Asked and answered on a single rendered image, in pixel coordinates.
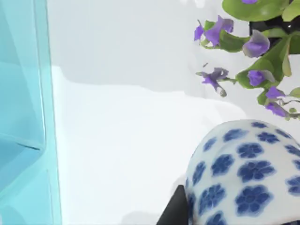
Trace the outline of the purple flowering plant in black pot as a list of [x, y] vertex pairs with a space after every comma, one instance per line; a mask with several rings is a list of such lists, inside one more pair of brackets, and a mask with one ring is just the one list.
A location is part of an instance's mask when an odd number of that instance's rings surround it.
[[248, 90], [261, 88], [258, 104], [286, 120], [300, 120], [295, 108], [285, 109], [285, 98], [300, 103], [300, 87], [288, 94], [278, 89], [283, 78], [292, 75], [289, 56], [300, 56], [300, 0], [222, 0], [222, 8], [229, 18], [198, 24], [194, 41], [205, 49], [243, 52], [255, 62], [234, 78], [219, 67], [197, 75], [222, 97], [227, 93], [221, 82]]

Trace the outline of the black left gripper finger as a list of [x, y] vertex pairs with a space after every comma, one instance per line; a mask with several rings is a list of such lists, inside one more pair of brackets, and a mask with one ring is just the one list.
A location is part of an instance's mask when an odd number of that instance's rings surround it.
[[188, 203], [183, 185], [178, 185], [156, 225], [188, 225]]

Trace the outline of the white cup with blue flowers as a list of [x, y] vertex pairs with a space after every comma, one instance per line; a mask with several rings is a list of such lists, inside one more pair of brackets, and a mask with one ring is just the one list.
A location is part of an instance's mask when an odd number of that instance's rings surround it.
[[300, 225], [300, 142], [258, 120], [229, 121], [186, 170], [188, 225]]

